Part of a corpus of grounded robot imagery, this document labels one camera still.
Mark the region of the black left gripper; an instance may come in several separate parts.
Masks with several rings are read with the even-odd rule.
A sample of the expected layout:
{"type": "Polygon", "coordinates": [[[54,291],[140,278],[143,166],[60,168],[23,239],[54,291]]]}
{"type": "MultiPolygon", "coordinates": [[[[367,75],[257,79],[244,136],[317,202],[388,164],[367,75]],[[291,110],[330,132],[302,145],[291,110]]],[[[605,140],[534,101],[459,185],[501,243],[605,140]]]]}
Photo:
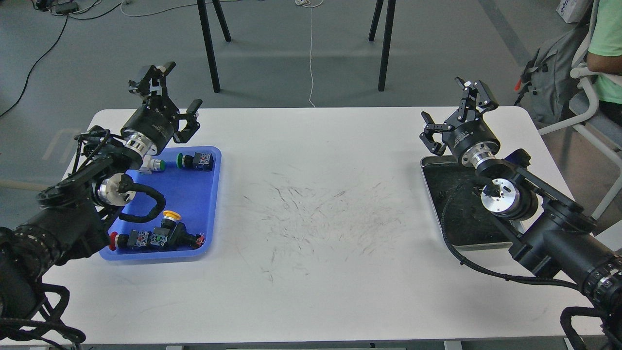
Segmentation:
{"type": "Polygon", "coordinates": [[[144,66],[138,73],[138,79],[128,82],[129,93],[140,96],[142,105],[124,124],[121,135],[123,138],[129,138],[134,133],[144,135],[152,142],[154,155],[160,155],[171,138],[178,144],[187,143],[200,128],[197,117],[203,100],[193,100],[185,113],[180,113],[168,96],[165,78],[175,66],[174,61],[158,67],[144,66]],[[180,121],[185,121],[182,129],[179,129],[180,121]]]}

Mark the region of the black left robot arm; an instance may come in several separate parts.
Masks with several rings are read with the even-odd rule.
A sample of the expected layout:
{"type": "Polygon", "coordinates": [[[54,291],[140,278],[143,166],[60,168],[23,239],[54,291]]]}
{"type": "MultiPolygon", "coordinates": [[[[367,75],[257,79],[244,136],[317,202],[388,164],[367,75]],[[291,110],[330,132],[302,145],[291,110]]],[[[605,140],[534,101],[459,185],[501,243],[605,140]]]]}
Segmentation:
{"type": "Polygon", "coordinates": [[[169,98],[166,78],[175,62],[144,67],[129,82],[142,99],[120,134],[94,126],[76,135],[75,163],[68,177],[38,193],[38,215],[14,229],[1,228],[1,338],[44,341],[54,331],[74,349],[83,332],[61,321],[69,301],[67,288],[42,281],[55,265],[91,257],[109,244],[116,219],[144,223],[165,209],[157,190],[134,182],[127,171],[160,155],[169,141],[188,142],[200,124],[193,100],[185,113],[169,98]]]}

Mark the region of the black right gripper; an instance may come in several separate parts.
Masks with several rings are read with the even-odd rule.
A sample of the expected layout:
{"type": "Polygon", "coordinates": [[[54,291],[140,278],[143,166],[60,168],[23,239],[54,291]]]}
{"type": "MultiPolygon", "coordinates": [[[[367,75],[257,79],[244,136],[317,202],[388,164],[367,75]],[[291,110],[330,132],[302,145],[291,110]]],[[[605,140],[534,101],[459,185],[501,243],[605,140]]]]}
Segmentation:
{"type": "Polygon", "coordinates": [[[484,122],[484,113],[499,107],[496,98],[483,81],[466,81],[455,77],[463,94],[457,112],[442,123],[422,112],[424,129],[420,139],[428,151],[441,157],[449,150],[457,163],[465,168],[478,169],[484,162],[496,158],[500,142],[484,122]]]}

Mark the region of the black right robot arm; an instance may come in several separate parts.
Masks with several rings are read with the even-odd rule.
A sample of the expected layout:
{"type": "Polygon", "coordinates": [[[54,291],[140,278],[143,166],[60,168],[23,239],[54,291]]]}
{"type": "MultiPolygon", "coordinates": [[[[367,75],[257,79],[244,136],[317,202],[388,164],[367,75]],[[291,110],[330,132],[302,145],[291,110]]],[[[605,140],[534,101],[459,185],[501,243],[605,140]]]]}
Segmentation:
{"type": "Polygon", "coordinates": [[[458,108],[442,123],[427,112],[420,139],[433,155],[449,149],[458,166],[473,168],[486,179],[481,193],[484,208],[497,229],[510,242],[511,257],[532,273],[530,277],[493,272],[462,255],[442,238],[451,252],[476,272],[522,284],[562,286],[577,290],[591,307],[567,307],[560,324],[571,347],[586,349],[573,328],[574,316],[597,317],[612,350],[621,348],[621,255],[592,235],[595,219],[564,193],[527,170],[530,155],[516,149],[497,158],[500,142],[484,121],[484,113],[498,108],[489,87],[482,81],[456,77],[462,89],[458,108]]]}

